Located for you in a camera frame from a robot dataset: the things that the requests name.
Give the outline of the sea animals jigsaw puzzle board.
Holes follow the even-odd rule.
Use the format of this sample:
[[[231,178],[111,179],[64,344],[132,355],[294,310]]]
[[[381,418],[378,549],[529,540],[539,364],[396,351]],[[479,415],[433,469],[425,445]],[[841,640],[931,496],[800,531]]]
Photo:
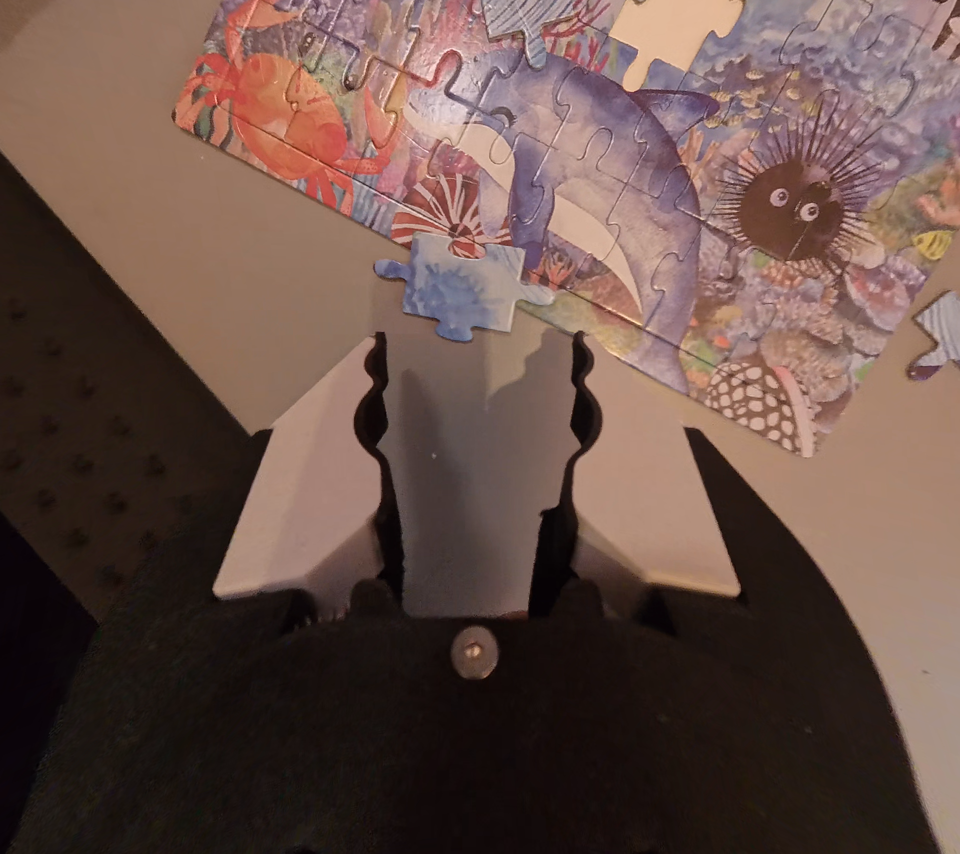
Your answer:
[[[809,458],[958,236],[958,0],[609,0],[601,71],[482,0],[222,0],[174,123]]]

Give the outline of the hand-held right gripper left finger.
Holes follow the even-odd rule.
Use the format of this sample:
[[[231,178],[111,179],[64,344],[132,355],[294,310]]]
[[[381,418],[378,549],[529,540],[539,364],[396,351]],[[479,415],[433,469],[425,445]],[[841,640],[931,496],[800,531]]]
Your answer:
[[[377,579],[401,606],[402,521],[390,462],[387,338],[364,338],[271,425],[213,582],[220,601],[304,593],[345,613]]]

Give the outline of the dark blue striped puzzle piece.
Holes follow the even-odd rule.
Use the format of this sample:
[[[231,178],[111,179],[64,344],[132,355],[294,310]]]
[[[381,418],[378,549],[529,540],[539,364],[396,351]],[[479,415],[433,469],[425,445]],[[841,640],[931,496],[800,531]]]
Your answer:
[[[907,378],[911,382],[921,383],[930,380],[948,365],[959,368],[958,291],[945,291],[918,311],[913,320],[930,339],[932,347],[908,364]]]

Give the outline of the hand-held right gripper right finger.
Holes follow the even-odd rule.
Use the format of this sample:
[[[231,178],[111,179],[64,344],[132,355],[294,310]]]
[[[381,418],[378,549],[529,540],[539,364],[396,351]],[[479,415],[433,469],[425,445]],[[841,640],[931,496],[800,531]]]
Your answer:
[[[631,618],[657,588],[732,600],[741,584],[681,420],[584,332],[573,336],[570,431],[558,500],[541,513],[529,615],[587,581]]]

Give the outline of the light blue coral puzzle piece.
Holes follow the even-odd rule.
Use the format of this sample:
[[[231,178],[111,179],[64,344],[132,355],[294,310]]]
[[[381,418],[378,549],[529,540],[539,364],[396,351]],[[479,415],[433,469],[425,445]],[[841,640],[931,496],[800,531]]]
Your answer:
[[[487,244],[481,258],[461,258],[448,239],[419,232],[408,262],[377,260],[373,269],[384,280],[405,284],[405,315],[435,320],[437,335],[468,343],[475,328],[509,333],[519,301],[554,303],[556,292],[548,286],[522,282],[524,259],[522,249],[496,244]]]

